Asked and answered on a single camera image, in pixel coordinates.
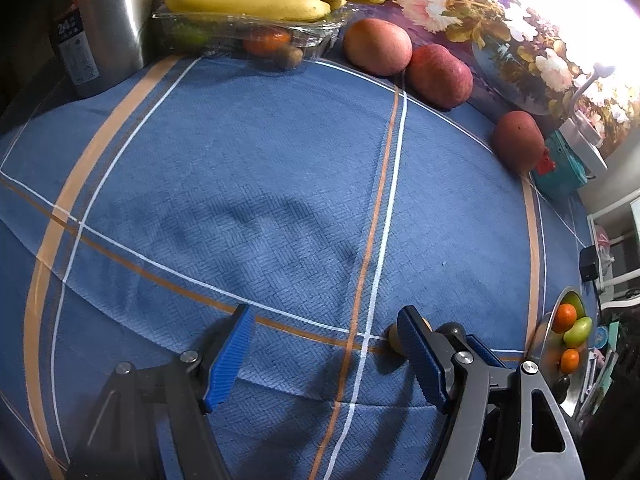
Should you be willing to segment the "white shelf rack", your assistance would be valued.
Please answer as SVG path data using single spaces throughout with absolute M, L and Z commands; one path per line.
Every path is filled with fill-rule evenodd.
M 596 246 L 601 312 L 639 307 L 639 190 L 587 217 Z

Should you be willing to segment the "large orange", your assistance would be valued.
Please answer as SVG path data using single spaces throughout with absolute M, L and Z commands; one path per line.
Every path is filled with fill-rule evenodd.
M 568 302 L 563 302 L 555 309 L 551 328 L 557 334 L 564 334 L 574 326 L 577 319 L 576 308 Z

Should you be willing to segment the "stainless steel thermos jug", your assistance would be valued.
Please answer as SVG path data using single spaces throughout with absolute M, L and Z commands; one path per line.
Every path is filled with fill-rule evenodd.
M 78 96 L 113 88 L 150 62 L 158 0 L 52 0 L 50 43 Z

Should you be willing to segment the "stainless steel basin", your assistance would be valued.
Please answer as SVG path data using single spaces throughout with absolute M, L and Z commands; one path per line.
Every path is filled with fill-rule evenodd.
M 563 341 L 564 334 L 557 334 L 551 328 L 555 309 L 563 302 L 568 302 L 576 308 L 578 318 L 589 316 L 592 319 L 592 330 L 594 329 L 593 318 L 587 314 L 584 300 L 578 290 L 574 287 L 564 289 L 555 301 L 553 309 L 540 319 L 526 354 L 526 359 L 533 361 L 538 366 L 538 370 L 550 389 L 553 383 L 563 375 L 559 370 L 560 357 L 567 349 Z M 568 416 L 576 416 L 578 408 L 582 404 L 582 387 L 587 375 L 589 358 L 588 340 L 577 348 L 580 353 L 580 364 L 576 372 L 568 375 L 570 376 L 570 388 L 568 388 L 566 399 L 562 403 L 556 401 Z

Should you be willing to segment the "pale red apple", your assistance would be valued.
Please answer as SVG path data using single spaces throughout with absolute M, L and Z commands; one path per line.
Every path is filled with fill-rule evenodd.
M 363 18 L 346 29 L 346 58 L 366 72 L 393 76 L 402 72 L 412 57 L 412 42 L 405 29 L 379 18 Z

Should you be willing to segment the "dark plum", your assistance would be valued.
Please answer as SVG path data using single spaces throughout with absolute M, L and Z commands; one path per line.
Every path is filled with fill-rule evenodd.
M 466 343 L 466 331 L 464 327 L 457 322 L 442 324 L 436 332 L 444 335 L 450 344 L 454 344 L 454 340 L 460 341 L 462 344 Z
M 551 392 L 555 400 L 562 403 L 566 399 L 568 388 L 570 388 L 570 376 L 561 375 L 551 387 Z

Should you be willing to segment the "lower yellow banana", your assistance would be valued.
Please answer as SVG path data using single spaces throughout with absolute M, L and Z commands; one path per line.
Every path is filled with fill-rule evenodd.
M 171 12 L 248 16 L 276 22 L 313 23 L 332 12 L 322 0 L 164 0 Z

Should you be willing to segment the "brown longan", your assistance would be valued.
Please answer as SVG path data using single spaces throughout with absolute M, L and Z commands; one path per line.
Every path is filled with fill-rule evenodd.
M 421 318 L 421 323 L 409 322 L 402 324 L 405 328 L 408 328 L 410 335 L 415 335 L 420 333 L 419 327 L 424 326 L 424 330 L 431 332 L 432 326 L 430 322 L 427 321 L 426 318 Z M 393 323 L 387 331 L 387 340 L 390 348 L 392 348 L 397 354 L 406 358 L 408 356 L 407 352 L 405 352 L 405 348 L 402 345 L 402 339 L 400 338 L 400 333 L 398 330 L 398 323 Z

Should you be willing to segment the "middle red apple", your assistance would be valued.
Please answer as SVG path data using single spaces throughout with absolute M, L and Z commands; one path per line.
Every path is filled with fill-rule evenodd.
M 466 102 L 474 88 L 469 66 L 440 44 L 413 50 L 407 79 L 422 99 L 444 110 Z

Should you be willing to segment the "blue plaid tablecloth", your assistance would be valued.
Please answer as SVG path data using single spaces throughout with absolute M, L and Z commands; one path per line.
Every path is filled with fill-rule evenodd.
M 416 479 L 442 430 L 387 347 L 398 311 L 506 364 L 578 286 L 578 197 L 491 153 L 491 122 L 323 61 L 290 76 L 166 58 L 80 100 L 47 72 L 1 115 L 1 461 L 66 473 L 115 366 L 250 352 L 210 424 L 237 479 Z

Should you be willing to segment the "black power adapter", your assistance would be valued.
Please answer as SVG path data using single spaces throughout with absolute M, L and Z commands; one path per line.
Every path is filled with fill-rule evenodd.
M 596 246 L 584 247 L 580 251 L 579 273 L 583 283 L 595 282 L 600 278 L 599 257 Z

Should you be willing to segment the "flower painting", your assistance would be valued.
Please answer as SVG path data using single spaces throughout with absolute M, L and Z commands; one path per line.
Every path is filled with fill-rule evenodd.
M 608 157 L 639 129 L 639 13 L 625 0 L 387 0 L 369 11 L 414 44 L 441 44 L 476 79 L 473 104 L 508 103 L 554 125 L 594 66 L 614 72 L 577 102 Z

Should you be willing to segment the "dark red apple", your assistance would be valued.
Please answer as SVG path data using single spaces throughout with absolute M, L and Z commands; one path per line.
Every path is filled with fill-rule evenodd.
M 544 137 L 533 116 L 522 110 L 512 110 L 498 120 L 490 143 L 500 162 L 514 174 L 528 174 L 544 154 Z

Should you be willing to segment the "teal plastic box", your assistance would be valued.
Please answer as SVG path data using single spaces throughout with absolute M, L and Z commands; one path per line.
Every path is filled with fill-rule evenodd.
M 550 200 L 564 200 L 587 184 L 586 168 L 559 130 L 544 142 L 544 154 L 533 170 L 538 190 Z

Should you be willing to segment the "clear plastic fruit tray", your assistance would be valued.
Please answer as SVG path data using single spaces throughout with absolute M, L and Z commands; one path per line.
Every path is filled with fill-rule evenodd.
M 332 49 L 359 11 L 345 3 L 313 23 L 289 23 L 213 13 L 174 13 L 161 6 L 152 14 L 160 45 L 171 53 L 236 58 L 267 73 L 298 72 Z

